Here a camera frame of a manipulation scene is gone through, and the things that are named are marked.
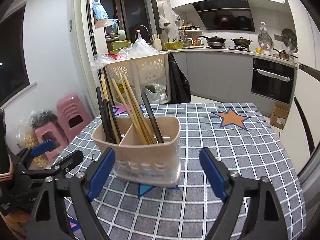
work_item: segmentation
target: plastic stool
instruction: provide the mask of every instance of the plastic stool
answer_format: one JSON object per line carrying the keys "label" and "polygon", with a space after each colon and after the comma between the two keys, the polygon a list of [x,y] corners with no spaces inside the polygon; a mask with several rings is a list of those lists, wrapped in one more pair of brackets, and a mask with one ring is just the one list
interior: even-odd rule
{"label": "plastic stool", "polygon": [[69,142],[92,121],[76,93],[59,100],[57,110],[59,122]]}
{"label": "plastic stool", "polygon": [[55,144],[55,149],[45,152],[48,160],[53,162],[55,156],[61,153],[67,146],[68,140],[64,137],[64,131],[58,122],[49,122],[46,125],[39,127],[35,130],[35,134],[39,143],[45,142],[50,139]]}

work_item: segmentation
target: black range hood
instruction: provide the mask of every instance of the black range hood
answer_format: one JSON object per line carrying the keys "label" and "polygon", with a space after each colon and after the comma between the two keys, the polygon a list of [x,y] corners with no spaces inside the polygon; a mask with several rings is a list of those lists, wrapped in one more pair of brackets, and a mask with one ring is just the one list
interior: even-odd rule
{"label": "black range hood", "polygon": [[208,31],[255,32],[248,0],[206,0],[193,6]]}

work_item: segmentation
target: beige plastic utensil holder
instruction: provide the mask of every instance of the beige plastic utensil holder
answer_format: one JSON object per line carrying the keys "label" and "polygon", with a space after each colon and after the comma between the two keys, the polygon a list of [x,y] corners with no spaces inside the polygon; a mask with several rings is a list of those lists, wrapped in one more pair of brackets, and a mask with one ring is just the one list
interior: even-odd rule
{"label": "beige plastic utensil holder", "polygon": [[[104,152],[107,147],[114,149],[114,174],[120,179],[141,184],[159,187],[177,185],[181,174],[179,120],[174,116],[156,117],[164,144],[143,145],[130,118],[116,119],[121,134],[125,133],[119,145],[105,141],[102,124],[92,134],[100,151]],[[146,121],[151,127],[149,118]]]}
{"label": "beige plastic utensil holder", "polygon": [[[168,53],[162,52],[160,54],[137,57],[126,59],[108,64],[105,69],[107,70],[107,77],[109,83],[114,79],[117,84],[121,84],[121,75],[125,74],[128,78],[130,86],[136,90],[137,101],[143,104],[140,96],[141,89],[146,84],[165,77],[166,86],[168,91],[168,100],[171,100],[171,88],[169,79],[169,64]],[[117,98],[117,94],[111,85],[111,92],[113,98]]]}

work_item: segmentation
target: cardboard box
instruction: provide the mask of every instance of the cardboard box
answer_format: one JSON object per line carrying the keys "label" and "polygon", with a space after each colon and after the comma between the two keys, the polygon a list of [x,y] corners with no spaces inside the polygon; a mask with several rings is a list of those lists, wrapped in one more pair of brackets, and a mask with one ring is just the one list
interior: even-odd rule
{"label": "cardboard box", "polygon": [[270,118],[270,125],[283,129],[289,115],[289,106],[275,103]]}

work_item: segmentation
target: checkered tablecloth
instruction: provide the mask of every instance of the checkered tablecloth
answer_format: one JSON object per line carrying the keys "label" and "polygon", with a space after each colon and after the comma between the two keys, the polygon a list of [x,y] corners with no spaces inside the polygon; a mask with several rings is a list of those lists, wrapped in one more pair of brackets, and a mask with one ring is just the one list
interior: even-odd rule
{"label": "checkered tablecloth", "polygon": [[[235,125],[221,128],[221,118],[211,114],[226,112],[230,107],[250,117],[244,121],[248,131]],[[169,104],[152,105],[152,108],[156,116],[172,115],[180,121],[181,190],[155,188],[137,198],[137,184],[120,181],[110,174],[92,206],[111,240],[204,239],[222,207],[199,163],[199,151],[205,146],[230,170],[237,170],[243,177],[268,176],[280,200],[289,239],[298,237],[306,226],[300,183],[277,135],[254,104]],[[58,160],[76,149],[85,156],[68,176],[84,171],[92,155],[95,160],[101,155],[91,140],[100,122],[99,117],[94,119],[59,156]],[[248,201],[243,201],[233,240],[241,233]],[[66,199],[66,206],[68,214],[76,219],[70,199]],[[75,236],[84,239],[81,230],[76,231]]]}

